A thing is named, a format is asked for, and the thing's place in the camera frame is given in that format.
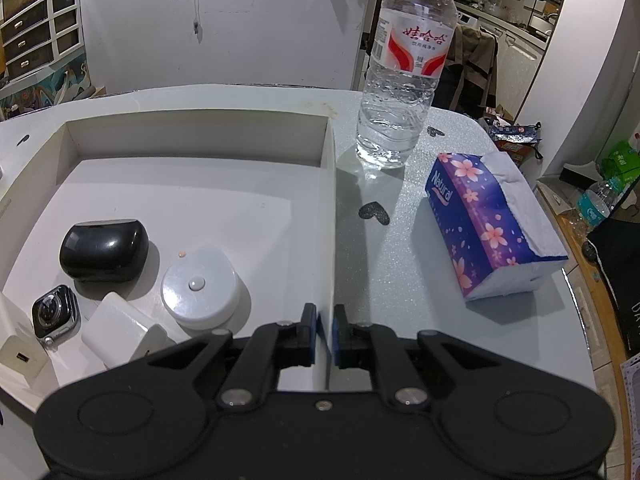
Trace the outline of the purple floral tissue pack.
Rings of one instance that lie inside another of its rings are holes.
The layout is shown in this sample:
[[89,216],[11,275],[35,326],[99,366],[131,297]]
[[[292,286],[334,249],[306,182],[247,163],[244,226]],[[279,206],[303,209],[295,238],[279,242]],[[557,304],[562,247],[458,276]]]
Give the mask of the purple floral tissue pack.
[[440,153],[425,192],[465,300],[533,292],[567,252],[509,155]]

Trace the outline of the black smartwatch body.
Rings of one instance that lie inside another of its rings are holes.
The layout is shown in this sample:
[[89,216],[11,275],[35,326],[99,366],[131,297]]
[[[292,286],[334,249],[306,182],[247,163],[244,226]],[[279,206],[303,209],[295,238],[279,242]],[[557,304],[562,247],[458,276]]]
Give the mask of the black smartwatch body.
[[80,313],[75,293],[61,284],[32,305],[32,326],[40,344],[53,346],[77,326]]

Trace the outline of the white round tape measure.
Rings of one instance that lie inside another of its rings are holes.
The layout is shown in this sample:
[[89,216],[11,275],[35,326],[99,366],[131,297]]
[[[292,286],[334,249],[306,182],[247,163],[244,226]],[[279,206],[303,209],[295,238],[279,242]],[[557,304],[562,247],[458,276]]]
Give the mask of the white round tape measure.
[[241,298],[240,278],[218,247],[206,245],[167,269],[160,296],[180,326],[213,330],[234,315]]

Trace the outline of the black glossy earbuds case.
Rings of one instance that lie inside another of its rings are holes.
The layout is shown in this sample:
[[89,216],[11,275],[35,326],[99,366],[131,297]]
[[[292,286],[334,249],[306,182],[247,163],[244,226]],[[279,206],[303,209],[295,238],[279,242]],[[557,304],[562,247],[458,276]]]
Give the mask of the black glossy earbuds case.
[[136,219],[76,223],[63,238],[58,260],[75,281],[125,283],[141,274],[149,246],[148,232]]

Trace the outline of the clear plastic water bottle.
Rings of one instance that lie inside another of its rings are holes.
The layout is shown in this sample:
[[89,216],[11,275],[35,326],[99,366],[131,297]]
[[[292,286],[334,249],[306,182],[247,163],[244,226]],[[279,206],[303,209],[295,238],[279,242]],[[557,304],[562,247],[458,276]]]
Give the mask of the clear plastic water bottle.
[[454,0],[382,0],[362,92],[356,153],[405,166],[426,123],[458,24]]

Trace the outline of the large white charger block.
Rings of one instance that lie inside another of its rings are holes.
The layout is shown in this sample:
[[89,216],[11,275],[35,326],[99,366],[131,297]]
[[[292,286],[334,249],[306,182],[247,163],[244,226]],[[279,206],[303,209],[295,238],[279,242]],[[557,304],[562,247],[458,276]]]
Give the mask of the large white charger block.
[[162,350],[166,330],[117,292],[109,292],[81,329],[82,342],[106,368]]

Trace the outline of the small green water bottle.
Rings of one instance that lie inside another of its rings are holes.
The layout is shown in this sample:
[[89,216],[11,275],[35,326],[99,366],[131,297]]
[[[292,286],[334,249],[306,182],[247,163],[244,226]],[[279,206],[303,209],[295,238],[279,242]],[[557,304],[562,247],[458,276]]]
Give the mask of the small green water bottle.
[[576,204],[576,209],[589,229],[595,228],[608,218],[624,188],[619,177],[612,177],[593,183],[582,193]]

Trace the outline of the white drawer cabinet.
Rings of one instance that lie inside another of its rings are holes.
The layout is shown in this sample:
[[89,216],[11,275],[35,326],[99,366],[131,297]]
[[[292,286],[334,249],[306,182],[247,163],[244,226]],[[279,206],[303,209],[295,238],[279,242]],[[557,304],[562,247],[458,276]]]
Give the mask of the white drawer cabinet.
[[61,62],[84,46],[79,0],[36,0],[1,25],[8,81]]

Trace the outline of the small white charger plug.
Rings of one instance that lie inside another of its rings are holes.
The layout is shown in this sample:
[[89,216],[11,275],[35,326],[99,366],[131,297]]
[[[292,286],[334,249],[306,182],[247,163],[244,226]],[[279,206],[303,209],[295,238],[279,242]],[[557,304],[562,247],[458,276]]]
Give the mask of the small white charger plug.
[[1,385],[43,392],[49,364],[29,316],[1,295]]

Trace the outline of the white shallow cardboard tray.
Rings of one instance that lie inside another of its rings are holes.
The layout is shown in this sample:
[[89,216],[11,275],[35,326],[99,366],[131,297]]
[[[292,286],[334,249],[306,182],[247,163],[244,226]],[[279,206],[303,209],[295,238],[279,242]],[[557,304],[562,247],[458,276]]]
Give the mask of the white shallow cardboard tray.
[[163,305],[169,269],[190,278],[206,248],[240,279],[227,327],[239,336],[331,311],[335,255],[334,131],[328,118],[269,110],[136,113],[66,122],[3,166],[1,292],[23,311],[70,278],[60,248],[77,223],[138,220],[150,250],[118,292],[186,340]]

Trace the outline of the chair with brown jacket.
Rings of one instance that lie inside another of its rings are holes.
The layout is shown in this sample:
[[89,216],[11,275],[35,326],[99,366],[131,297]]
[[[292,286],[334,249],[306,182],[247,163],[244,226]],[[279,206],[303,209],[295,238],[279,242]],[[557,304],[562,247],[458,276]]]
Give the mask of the chair with brown jacket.
[[458,25],[433,104],[481,118],[497,106],[498,40],[490,32]]

